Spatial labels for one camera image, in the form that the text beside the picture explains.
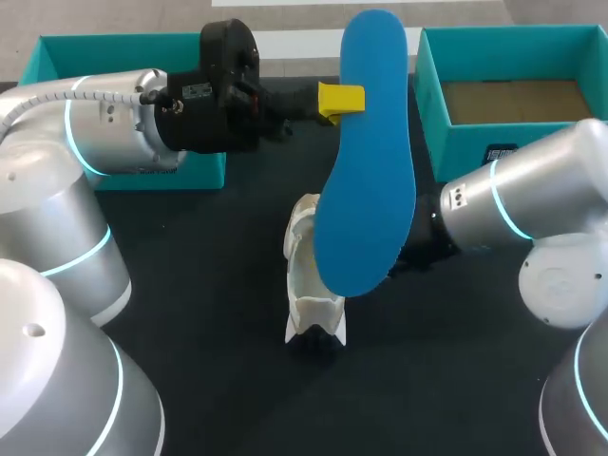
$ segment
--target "glowing light strip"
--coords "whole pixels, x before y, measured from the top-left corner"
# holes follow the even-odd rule
[[[580,381],[580,368],[579,368],[580,345],[582,344],[582,339],[584,338],[584,336],[589,331],[589,328],[591,328],[591,325],[589,325],[587,327],[587,329],[585,330],[585,332],[580,337],[579,343],[577,344],[577,349],[574,352],[574,380],[575,380],[575,382],[577,384],[577,390],[579,390],[580,400],[582,402],[582,405],[585,407],[585,410],[587,411],[587,414],[589,415],[589,418],[591,419],[592,423],[596,426],[596,428],[598,429],[599,433],[608,442],[608,431],[606,431],[606,429],[604,428],[604,426],[601,425],[601,423],[599,422],[598,417],[596,416],[596,414],[591,409],[591,406],[589,405],[589,401],[587,401],[587,397],[585,396],[585,392],[582,390],[582,382]]]
[[[526,233],[524,233],[522,230],[520,230],[517,227],[517,225],[513,222],[511,217],[506,213],[506,209],[504,209],[504,205],[503,205],[503,202],[501,201],[501,197],[499,197],[498,190],[496,190],[496,182],[494,180],[494,176],[496,174],[496,163],[497,162],[498,162],[498,160],[495,160],[492,162],[492,164],[490,164],[490,186],[492,189],[492,196],[494,197],[494,202],[496,202],[496,207],[498,207],[498,211],[501,213],[501,216],[503,216],[503,219],[506,222],[506,224],[509,225],[509,228],[511,228],[511,230],[513,230],[513,232],[516,235],[518,235],[524,239],[532,239],[532,237],[530,237],[529,235],[527,235]]]
[[[78,87],[80,85],[80,83],[82,81],[84,81],[86,78],[88,78],[88,76],[84,76],[84,77],[80,78],[78,81],[76,81],[74,83],[74,85],[72,86],[72,90],[76,90],[76,87]],[[104,174],[100,171],[97,171],[90,164],[88,164],[86,162],[85,158],[80,153],[80,150],[78,150],[78,146],[76,145],[76,142],[74,141],[74,135],[72,134],[72,124],[69,119],[69,110],[71,109],[71,107],[72,107],[72,101],[67,100],[66,101],[66,114],[64,115],[64,123],[66,124],[66,135],[67,135],[67,143],[69,144],[69,148],[72,149],[72,152],[74,153],[76,158],[78,158],[78,161],[81,163],[81,165],[84,166],[86,169],[88,169],[91,173],[97,174],[98,176],[109,176],[109,174]]]
[[[121,360],[121,356],[118,353],[118,349],[114,345],[111,339],[108,339],[110,344],[112,344],[112,348],[116,353],[116,360],[118,362],[118,391],[116,392],[116,399],[114,400],[114,407],[112,407],[112,411],[110,412],[110,416],[107,418],[107,423],[105,423],[104,430],[99,434],[97,438],[97,442],[95,445],[88,451],[86,456],[94,456],[99,448],[104,444],[105,439],[107,438],[107,434],[109,434],[114,422],[116,421],[116,415],[118,414],[118,409],[121,406],[121,400],[123,399],[123,361]]]
[[[69,263],[66,263],[62,266],[57,266],[56,268],[53,268],[53,269],[49,269],[48,271],[44,271],[43,273],[40,273],[40,274],[44,277],[52,276],[54,274],[62,273],[66,269],[69,269],[73,266],[76,266],[79,263],[82,263],[86,259],[91,258],[97,252],[102,250],[102,247],[104,247],[107,244],[107,242],[109,241],[110,236],[111,236],[110,227],[108,226],[107,231],[105,232],[104,238],[102,240],[100,240],[99,243],[95,247],[93,247],[91,250],[86,252],[84,255],[80,255],[76,259],[72,259]]]

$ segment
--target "floor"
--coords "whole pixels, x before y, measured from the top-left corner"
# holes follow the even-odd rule
[[[256,32],[263,75],[334,75],[342,29],[377,7],[402,19],[412,63],[421,27],[608,26],[606,0],[0,0],[0,81],[18,79],[41,34],[198,31],[233,17]]]

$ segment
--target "label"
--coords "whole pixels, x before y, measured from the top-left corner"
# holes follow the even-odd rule
[[[181,97],[184,100],[208,97],[212,93],[213,88],[211,87],[211,83],[185,85],[181,88]]]
[[[503,159],[517,151],[517,149],[519,147],[516,144],[491,144],[485,149],[482,166],[495,160]]]
[[[149,171],[147,169],[138,170],[137,174],[175,174],[178,172],[178,168],[164,169],[162,171]]]

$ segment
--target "black cable connector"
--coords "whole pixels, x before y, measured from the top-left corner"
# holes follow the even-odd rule
[[[143,93],[140,102],[142,105],[160,106],[165,109],[172,109],[174,106],[173,99],[160,90],[150,90],[148,93]]]

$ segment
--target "cable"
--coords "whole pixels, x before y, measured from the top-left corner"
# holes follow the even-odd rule
[[[88,100],[91,102],[108,102],[116,105],[142,105],[141,93],[114,93],[104,92],[101,90],[66,90],[60,92],[47,93],[44,95],[36,95],[30,99],[18,104],[5,116],[0,123],[0,143],[4,140],[11,125],[35,106],[42,105],[48,102],[64,102],[67,100]]]

